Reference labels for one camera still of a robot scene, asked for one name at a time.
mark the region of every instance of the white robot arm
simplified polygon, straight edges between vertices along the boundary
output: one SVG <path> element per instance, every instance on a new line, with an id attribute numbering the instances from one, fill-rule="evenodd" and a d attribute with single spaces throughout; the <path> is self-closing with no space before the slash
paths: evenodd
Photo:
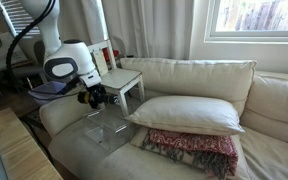
<path id="1" fill-rule="evenodd" d="M 58 0 L 20 0 L 28 14 L 36 19 L 42 14 L 49 1 L 55 1 L 50 14 L 38 24 L 45 45 L 44 71 L 53 79 L 64 79 L 77 74 L 91 94 L 89 102 L 93 108 L 104 101 L 105 89 L 92 62 L 85 43 L 79 40 L 60 41 L 57 19 L 60 12 Z"/>

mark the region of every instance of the wooden surface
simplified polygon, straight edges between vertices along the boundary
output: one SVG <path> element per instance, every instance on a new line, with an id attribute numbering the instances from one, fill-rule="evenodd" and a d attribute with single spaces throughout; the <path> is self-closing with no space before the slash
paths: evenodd
<path id="1" fill-rule="evenodd" d="M 10 180 L 62 179 L 10 108 L 0 111 L 0 155 Z"/>

